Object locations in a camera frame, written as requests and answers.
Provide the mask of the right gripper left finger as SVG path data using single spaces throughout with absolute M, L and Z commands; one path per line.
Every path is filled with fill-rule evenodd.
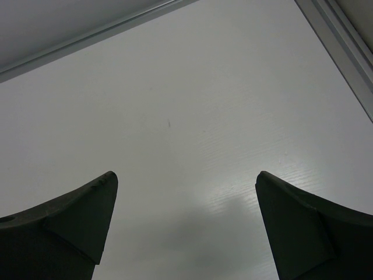
M 1 279 L 92 279 L 118 190 L 108 171 L 25 211 L 1 218 Z

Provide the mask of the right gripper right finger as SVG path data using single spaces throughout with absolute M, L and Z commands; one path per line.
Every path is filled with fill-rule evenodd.
M 255 190 L 279 279 L 372 279 L 372 215 L 267 171 Z

